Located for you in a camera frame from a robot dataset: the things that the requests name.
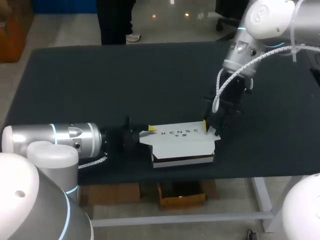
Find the tiled floor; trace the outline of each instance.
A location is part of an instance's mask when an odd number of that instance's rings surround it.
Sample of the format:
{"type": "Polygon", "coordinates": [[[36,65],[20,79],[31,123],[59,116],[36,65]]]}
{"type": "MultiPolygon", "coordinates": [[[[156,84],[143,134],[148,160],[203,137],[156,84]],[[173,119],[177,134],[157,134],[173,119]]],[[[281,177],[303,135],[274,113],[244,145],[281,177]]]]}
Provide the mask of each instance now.
{"type": "MultiPolygon", "coordinates": [[[[213,0],[139,0],[133,10],[134,30],[142,34],[139,43],[215,41],[232,31],[215,32],[218,15],[213,0]]],[[[99,45],[100,30],[95,14],[37,15],[30,29],[21,60],[0,64],[0,125],[10,107],[30,53],[36,48],[74,45],[99,45]]],[[[288,178],[267,178],[272,202],[275,202],[288,178]]],[[[219,200],[188,211],[159,211],[157,198],[142,199],[139,204],[96,206],[94,219],[159,216],[172,214],[253,212],[256,203],[248,181],[217,180],[219,200]]],[[[285,240],[277,233],[262,233],[260,221],[228,221],[206,223],[158,224],[96,228],[96,240],[112,239],[215,239],[243,240],[248,228],[259,232],[261,240],[285,240]]]]}

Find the white cable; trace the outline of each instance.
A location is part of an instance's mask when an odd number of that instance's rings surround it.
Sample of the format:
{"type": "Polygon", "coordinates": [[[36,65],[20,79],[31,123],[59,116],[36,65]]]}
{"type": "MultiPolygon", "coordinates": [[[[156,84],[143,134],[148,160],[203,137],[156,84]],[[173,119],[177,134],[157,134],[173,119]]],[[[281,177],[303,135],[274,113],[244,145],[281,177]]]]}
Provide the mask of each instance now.
{"type": "Polygon", "coordinates": [[[82,164],[82,165],[78,166],[78,169],[84,169],[84,168],[87,168],[87,167],[90,167],[90,166],[93,166],[93,165],[101,164],[101,163],[103,163],[105,160],[108,159],[107,155],[108,155],[108,154],[106,154],[105,156],[101,157],[100,159],[98,159],[98,160],[96,160],[96,161],[89,162],[89,163],[86,163],[86,164],[82,164]]]}
{"type": "MultiPolygon", "coordinates": [[[[316,51],[316,52],[320,52],[320,47],[316,47],[316,46],[306,46],[306,45],[297,45],[296,46],[297,49],[303,49],[303,50],[310,50],[310,51],[316,51]]],[[[224,89],[226,88],[226,86],[236,77],[238,76],[243,70],[247,69],[248,67],[250,67],[253,64],[256,64],[260,61],[262,61],[263,59],[270,57],[274,54],[278,54],[280,52],[285,52],[285,51],[289,51],[292,50],[292,46],[283,46],[277,49],[274,49],[272,51],[268,51],[260,56],[258,56],[257,58],[251,60],[250,62],[248,62],[247,64],[245,64],[244,66],[242,66],[241,68],[239,68],[237,71],[235,71],[225,82],[224,84],[221,86],[221,88],[219,89],[218,92],[216,92],[215,94],[215,98],[213,100],[213,104],[212,104],[212,112],[216,113],[219,109],[219,99],[220,99],[220,95],[222,94],[222,92],[224,91],[224,89]]]]}
{"type": "Polygon", "coordinates": [[[216,85],[215,85],[215,93],[217,94],[217,92],[220,89],[220,78],[221,78],[221,74],[223,73],[224,69],[221,68],[221,70],[218,73],[218,76],[216,77],[216,85]]]}
{"type": "Polygon", "coordinates": [[[297,47],[296,47],[296,41],[295,41],[295,27],[296,27],[296,18],[298,15],[299,8],[301,4],[304,2],[304,0],[299,0],[298,3],[296,4],[293,14],[292,14],[292,19],[291,19],[291,27],[290,27],[290,40],[291,40],[291,52],[292,52],[292,58],[293,61],[297,61],[297,47]]]}

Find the table leg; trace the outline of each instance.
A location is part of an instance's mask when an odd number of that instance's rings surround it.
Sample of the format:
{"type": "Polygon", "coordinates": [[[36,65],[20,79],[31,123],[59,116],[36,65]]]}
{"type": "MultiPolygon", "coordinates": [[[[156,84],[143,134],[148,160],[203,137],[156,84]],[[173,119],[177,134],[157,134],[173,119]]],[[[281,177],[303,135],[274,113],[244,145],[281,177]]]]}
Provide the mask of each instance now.
{"type": "Polygon", "coordinates": [[[265,179],[263,177],[253,177],[251,178],[251,181],[260,211],[270,212],[272,204],[265,184],[265,179]]]}
{"type": "Polygon", "coordinates": [[[280,227],[282,223],[282,206],[284,204],[285,198],[290,189],[294,185],[296,185],[302,178],[303,176],[292,176],[288,184],[284,187],[284,190],[282,191],[279,199],[271,210],[274,217],[271,219],[266,219],[262,223],[265,233],[273,233],[280,227]]]}

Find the person's leg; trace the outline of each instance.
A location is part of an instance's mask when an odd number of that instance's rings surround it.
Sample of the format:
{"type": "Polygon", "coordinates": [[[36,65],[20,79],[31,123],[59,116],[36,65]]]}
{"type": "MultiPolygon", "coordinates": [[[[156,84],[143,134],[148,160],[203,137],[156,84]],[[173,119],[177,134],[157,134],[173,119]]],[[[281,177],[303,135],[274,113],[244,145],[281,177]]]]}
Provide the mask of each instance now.
{"type": "Polygon", "coordinates": [[[132,9],[136,0],[120,0],[121,1],[121,15],[122,27],[126,35],[133,33],[132,31],[132,9]]]}
{"type": "Polygon", "coordinates": [[[126,34],[122,30],[121,21],[122,1],[127,0],[96,0],[102,45],[126,44],[126,34]]]}
{"type": "Polygon", "coordinates": [[[128,42],[134,43],[139,41],[140,34],[133,33],[132,30],[132,9],[136,3],[136,0],[121,0],[121,15],[122,15],[122,27],[126,35],[126,40],[128,42]]]}

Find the box flap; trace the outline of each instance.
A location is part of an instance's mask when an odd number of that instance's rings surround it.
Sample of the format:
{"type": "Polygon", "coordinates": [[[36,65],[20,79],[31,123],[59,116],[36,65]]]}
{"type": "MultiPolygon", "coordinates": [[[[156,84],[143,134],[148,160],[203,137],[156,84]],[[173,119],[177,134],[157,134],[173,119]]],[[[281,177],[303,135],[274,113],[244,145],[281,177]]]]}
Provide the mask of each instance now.
{"type": "Polygon", "coordinates": [[[157,131],[140,133],[140,143],[151,145],[157,159],[211,155],[220,139],[214,128],[206,132],[203,121],[154,127],[157,131]]]}

